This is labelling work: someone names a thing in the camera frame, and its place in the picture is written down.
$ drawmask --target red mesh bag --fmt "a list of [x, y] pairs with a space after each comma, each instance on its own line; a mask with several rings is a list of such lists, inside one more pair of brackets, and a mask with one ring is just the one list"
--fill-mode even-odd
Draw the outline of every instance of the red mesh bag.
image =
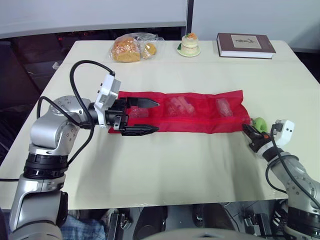
[[[149, 98], [160, 105], [153, 108], [131, 107], [128, 126], [148, 124], [158, 132], [231, 133], [242, 131], [250, 117], [242, 106], [242, 90], [221, 94], [161, 93], [120, 91], [119, 98]], [[112, 128], [109, 133], [117, 133]]]

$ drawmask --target book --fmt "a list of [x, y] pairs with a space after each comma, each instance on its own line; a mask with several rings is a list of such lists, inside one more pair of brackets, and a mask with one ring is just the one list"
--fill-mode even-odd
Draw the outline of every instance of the book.
[[267, 35], [218, 33], [220, 57], [271, 59], [276, 53]]

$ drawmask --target small cake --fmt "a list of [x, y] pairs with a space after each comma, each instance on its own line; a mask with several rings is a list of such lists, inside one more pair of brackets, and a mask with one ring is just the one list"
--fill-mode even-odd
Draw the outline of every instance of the small cake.
[[193, 32], [182, 37], [181, 52], [186, 55], [195, 55], [199, 52], [199, 40]]

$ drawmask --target bread in plastic bag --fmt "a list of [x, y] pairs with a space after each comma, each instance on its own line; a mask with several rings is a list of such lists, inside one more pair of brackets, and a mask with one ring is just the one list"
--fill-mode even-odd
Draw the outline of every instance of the bread in plastic bag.
[[110, 50], [116, 62], [138, 62], [154, 59], [162, 50], [164, 39], [158, 35], [137, 32], [118, 37]]

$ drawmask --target white wall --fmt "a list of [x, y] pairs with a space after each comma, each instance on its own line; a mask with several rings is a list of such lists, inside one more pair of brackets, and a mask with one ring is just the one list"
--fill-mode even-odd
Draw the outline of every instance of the white wall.
[[187, 0], [0, 0], [0, 38], [184, 26]]
[[320, 50], [320, 0], [194, 0], [192, 31], [266, 34], [290, 47]]

